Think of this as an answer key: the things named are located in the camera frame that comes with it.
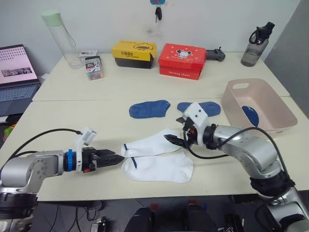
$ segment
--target blue ring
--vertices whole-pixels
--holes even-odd
[[[68,172],[73,170],[73,155],[74,152],[72,151],[72,149],[69,149],[69,151],[67,152],[67,157],[68,157]]]

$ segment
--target green bottle cap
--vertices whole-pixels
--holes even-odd
[[[62,24],[60,12],[56,10],[44,11],[41,17],[48,27],[57,27]]]

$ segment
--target white sock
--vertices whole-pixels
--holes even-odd
[[[148,156],[126,159],[122,164],[125,176],[138,181],[170,181],[186,183],[191,180],[193,161],[183,152],[169,156]]]
[[[180,136],[180,133],[170,128],[150,136],[121,146],[121,155],[124,157],[155,156],[163,153],[177,151],[180,147],[171,144],[164,138],[165,134]]]

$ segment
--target laptop keyboard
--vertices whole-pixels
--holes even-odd
[[[36,86],[0,90],[0,102],[30,98]]]

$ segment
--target laptop screen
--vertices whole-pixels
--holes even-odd
[[[0,86],[37,80],[22,44],[0,48]]]

